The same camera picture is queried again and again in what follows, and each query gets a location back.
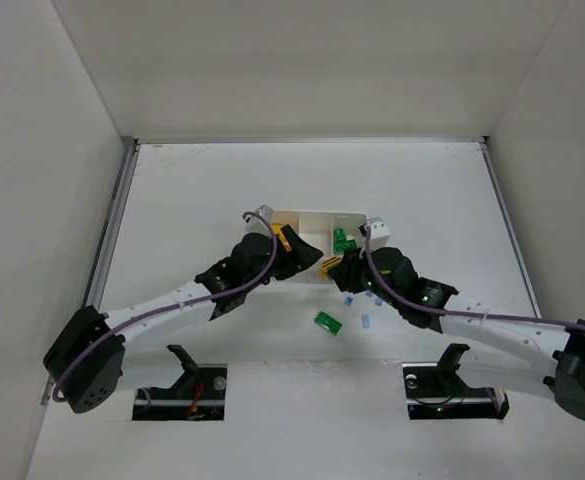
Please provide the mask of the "yellow face lego cube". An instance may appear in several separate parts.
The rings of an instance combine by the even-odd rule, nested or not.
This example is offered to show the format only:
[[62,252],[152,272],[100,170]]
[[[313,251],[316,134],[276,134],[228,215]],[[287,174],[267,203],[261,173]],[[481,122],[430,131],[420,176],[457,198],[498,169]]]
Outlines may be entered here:
[[291,235],[294,233],[292,227],[288,224],[278,225],[277,226],[277,236],[280,239],[284,249],[287,252],[291,252],[293,250],[291,244]]

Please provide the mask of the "yellow striped lego brick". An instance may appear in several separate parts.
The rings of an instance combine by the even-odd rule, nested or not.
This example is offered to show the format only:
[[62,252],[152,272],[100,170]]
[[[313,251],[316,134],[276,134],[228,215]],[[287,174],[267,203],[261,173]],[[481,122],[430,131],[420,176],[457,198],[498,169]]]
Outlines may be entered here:
[[325,260],[319,269],[319,275],[321,278],[326,278],[328,276],[328,272],[338,266],[342,261],[342,258],[340,256],[333,256],[328,258],[327,260]]

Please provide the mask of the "green lego plate piece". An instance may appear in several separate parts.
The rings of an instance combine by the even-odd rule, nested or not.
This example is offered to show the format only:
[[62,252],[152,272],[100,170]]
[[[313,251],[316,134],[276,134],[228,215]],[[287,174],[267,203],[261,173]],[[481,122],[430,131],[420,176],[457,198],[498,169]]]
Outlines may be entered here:
[[342,255],[347,250],[355,249],[357,247],[357,243],[353,239],[344,240],[340,242],[335,242],[333,244],[333,252],[335,255]]

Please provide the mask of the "green square lego brick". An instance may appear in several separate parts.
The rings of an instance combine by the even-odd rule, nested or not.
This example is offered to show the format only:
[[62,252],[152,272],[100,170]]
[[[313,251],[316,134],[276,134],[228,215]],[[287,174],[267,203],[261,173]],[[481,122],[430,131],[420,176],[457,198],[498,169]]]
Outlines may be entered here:
[[343,229],[336,228],[333,230],[333,242],[335,244],[343,243],[347,241],[347,234]]

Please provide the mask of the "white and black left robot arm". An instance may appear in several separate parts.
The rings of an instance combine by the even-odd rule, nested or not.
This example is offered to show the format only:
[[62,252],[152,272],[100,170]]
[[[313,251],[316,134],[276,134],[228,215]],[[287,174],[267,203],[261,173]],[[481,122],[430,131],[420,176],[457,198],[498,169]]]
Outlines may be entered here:
[[52,400],[76,414],[95,409],[129,375],[125,361],[134,351],[230,313],[254,289],[305,272],[322,256],[289,225],[280,233],[251,232],[228,256],[162,296],[110,312],[78,309],[43,357],[54,381]]

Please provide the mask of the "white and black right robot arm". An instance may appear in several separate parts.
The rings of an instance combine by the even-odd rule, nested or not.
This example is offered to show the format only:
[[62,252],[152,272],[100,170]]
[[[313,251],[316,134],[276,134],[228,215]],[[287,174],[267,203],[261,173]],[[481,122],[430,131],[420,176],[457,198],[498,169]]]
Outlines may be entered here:
[[404,369],[410,403],[433,416],[477,394],[505,415],[506,391],[546,398],[585,421],[585,320],[547,324],[466,303],[449,309],[458,290],[420,276],[400,250],[362,248],[326,261],[322,269],[343,292],[371,293],[410,325],[452,337],[434,363]]

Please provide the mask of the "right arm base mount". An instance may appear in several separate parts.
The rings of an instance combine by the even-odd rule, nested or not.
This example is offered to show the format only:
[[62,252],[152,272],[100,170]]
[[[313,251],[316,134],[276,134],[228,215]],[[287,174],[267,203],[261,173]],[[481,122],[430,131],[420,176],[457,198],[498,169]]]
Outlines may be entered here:
[[504,390],[468,386],[458,375],[466,344],[450,344],[436,362],[402,364],[410,420],[504,420],[510,404]]

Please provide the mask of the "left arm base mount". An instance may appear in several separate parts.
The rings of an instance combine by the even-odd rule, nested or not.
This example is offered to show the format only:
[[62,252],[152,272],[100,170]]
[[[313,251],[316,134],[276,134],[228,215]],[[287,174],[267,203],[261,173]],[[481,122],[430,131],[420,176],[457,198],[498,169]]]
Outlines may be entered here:
[[227,391],[227,364],[200,364],[180,345],[168,345],[178,368],[163,387],[143,386],[136,391],[133,421],[223,421]]

